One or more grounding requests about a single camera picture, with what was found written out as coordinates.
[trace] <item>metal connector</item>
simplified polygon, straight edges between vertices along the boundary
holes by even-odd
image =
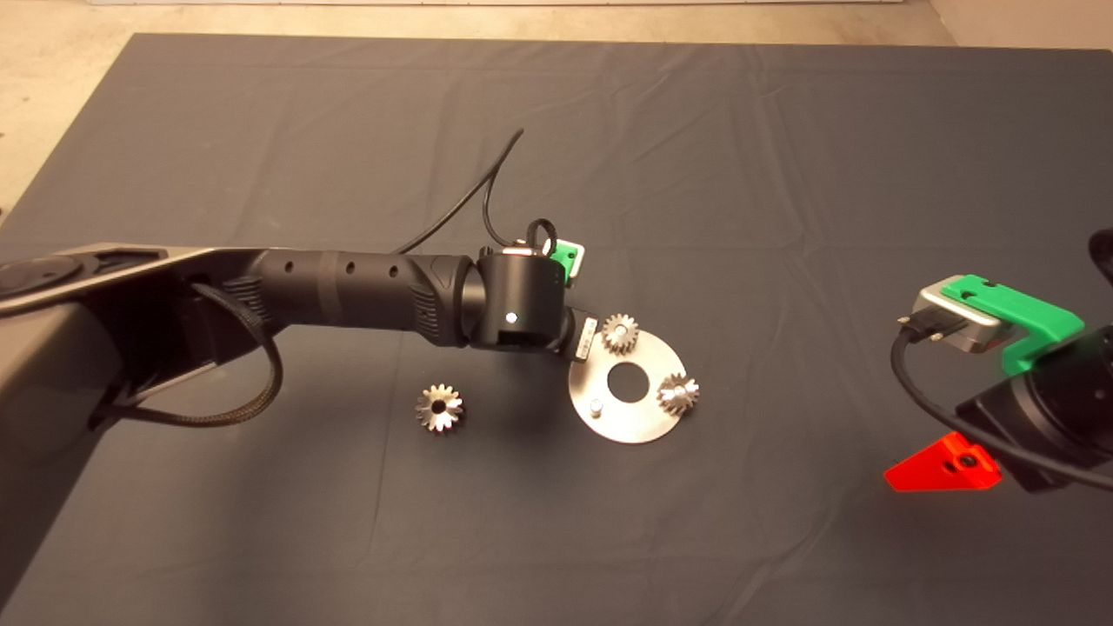
[[[1013,324],[943,294],[944,285],[962,277],[961,274],[951,276],[919,290],[916,304],[913,305],[913,313],[923,311],[929,306],[938,306],[956,315],[961,315],[967,322],[964,326],[939,339],[933,336],[932,340],[949,343],[963,352],[982,353],[1012,336]]]

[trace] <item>bevel gear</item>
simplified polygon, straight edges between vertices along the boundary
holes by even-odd
[[[452,387],[437,384],[421,392],[414,410],[421,426],[430,432],[444,432],[464,417],[464,401]]]
[[[698,400],[699,384],[688,375],[670,374],[657,389],[657,401],[661,408],[678,418],[695,407]]]
[[[603,323],[603,346],[612,354],[627,354],[638,343],[638,322],[626,314],[614,314]]]

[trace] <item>metal plate with hole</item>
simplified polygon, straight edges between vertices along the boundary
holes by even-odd
[[[597,333],[588,360],[572,363],[568,371],[568,393],[583,423],[620,443],[646,443],[672,430],[680,418],[661,408],[657,389],[669,374],[687,374],[677,353],[646,331],[641,331],[637,345],[627,354],[612,354],[602,343],[602,334]],[[623,402],[611,392],[608,376],[620,363],[633,363],[646,372],[649,391],[641,400]]]

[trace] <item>small gear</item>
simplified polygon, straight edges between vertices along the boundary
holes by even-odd
[[[430,432],[451,430],[464,417],[464,401],[451,387],[433,385],[417,399],[417,419]]]
[[[683,374],[666,376],[657,389],[657,401],[661,408],[676,417],[683,415],[699,400],[699,384],[696,379]]]
[[[624,314],[614,314],[603,323],[603,345],[612,354],[626,354],[638,343],[638,322]]]

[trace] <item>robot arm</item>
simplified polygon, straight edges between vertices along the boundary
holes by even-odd
[[[1113,284],[1113,229],[1095,233],[1090,253]],[[1113,490],[1113,477],[1091,471],[1113,459],[1113,325],[1081,334],[1083,322],[1072,313],[973,275],[926,287],[914,309],[900,320],[893,370],[917,405],[971,442],[985,446],[1027,491],[1071,482]],[[904,365],[905,348],[923,340],[984,352],[1017,330],[1025,331],[1024,336],[1002,351],[1007,378],[961,403],[954,414],[928,400]],[[959,485],[956,479],[962,475],[984,477],[985,463],[976,462],[983,452],[965,440],[957,444],[940,440],[886,477],[898,490]],[[997,471],[993,461],[988,464]],[[994,482],[967,486],[985,488]]]
[[[528,247],[485,250],[474,263],[465,256],[284,248],[80,248],[0,267],[0,342],[26,341],[33,320],[66,312],[93,320],[86,325],[99,326],[107,339],[95,351],[85,345],[88,338],[59,323],[35,333],[35,344],[16,354],[83,360],[107,353],[118,371],[89,364],[101,373],[100,400],[112,404],[138,403],[267,348],[269,338],[290,324],[411,331],[434,345],[551,352],[583,361],[590,342],[581,335],[594,317],[564,305],[583,252],[561,244],[554,247],[564,263]],[[280,373],[280,361],[277,366]],[[68,390],[81,388],[30,361],[11,362],[7,370],[9,379],[22,373],[19,381],[0,381],[4,414],[17,408],[39,412],[26,399],[28,389],[71,395]],[[41,372],[39,380],[24,380],[33,372]],[[88,409],[86,401],[76,408]]]

